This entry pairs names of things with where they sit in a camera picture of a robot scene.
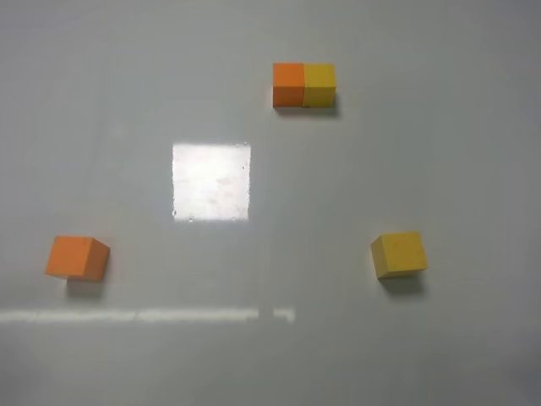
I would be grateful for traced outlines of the orange template cube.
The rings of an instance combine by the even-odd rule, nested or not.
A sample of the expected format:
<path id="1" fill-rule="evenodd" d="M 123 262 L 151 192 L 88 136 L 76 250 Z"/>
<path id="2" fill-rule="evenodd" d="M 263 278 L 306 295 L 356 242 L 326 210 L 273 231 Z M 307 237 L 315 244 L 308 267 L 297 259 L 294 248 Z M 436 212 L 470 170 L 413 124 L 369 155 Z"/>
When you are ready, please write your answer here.
<path id="1" fill-rule="evenodd" d="M 272 106 L 301 107 L 304 97 L 304 65 L 274 63 L 272 73 Z"/>

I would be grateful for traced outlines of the yellow template cube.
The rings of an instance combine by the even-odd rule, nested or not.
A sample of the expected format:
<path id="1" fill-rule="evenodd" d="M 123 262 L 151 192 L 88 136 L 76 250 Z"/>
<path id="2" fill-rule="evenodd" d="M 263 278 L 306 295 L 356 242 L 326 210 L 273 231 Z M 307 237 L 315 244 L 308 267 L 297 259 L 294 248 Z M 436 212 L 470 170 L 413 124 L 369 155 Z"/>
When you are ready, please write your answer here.
<path id="1" fill-rule="evenodd" d="M 332 108 L 336 94 L 334 65 L 330 63 L 306 63 L 303 67 L 303 107 Z"/>

